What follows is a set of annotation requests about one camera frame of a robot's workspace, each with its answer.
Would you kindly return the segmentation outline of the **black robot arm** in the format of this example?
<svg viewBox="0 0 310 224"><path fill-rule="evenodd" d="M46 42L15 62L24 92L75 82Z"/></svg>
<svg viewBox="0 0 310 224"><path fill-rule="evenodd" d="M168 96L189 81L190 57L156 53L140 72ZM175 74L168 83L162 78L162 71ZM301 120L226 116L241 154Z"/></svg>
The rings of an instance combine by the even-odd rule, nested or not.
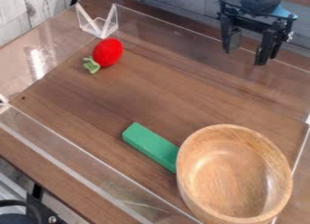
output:
<svg viewBox="0 0 310 224"><path fill-rule="evenodd" d="M262 35L255 50L255 65L265 65L275 59L283 42L289 42L294 32L293 22L298 15L281 6L282 0L218 0L223 50L229 54L241 48L242 30Z"/></svg>

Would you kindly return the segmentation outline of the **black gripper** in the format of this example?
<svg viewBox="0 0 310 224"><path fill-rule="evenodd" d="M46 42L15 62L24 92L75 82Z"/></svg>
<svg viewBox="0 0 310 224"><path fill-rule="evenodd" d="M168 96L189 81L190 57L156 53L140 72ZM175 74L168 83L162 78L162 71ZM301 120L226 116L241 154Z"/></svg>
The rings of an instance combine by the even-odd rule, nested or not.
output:
<svg viewBox="0 0 310 224"><path fill-rule="evenodd" d="M298 15L281 6L281 0L219 0L219 6L218 19L226 53L241 47L241 29L263 33L254 64L266 65L277 57L282 41L289 42L293 38L293 22Z"/></svg>

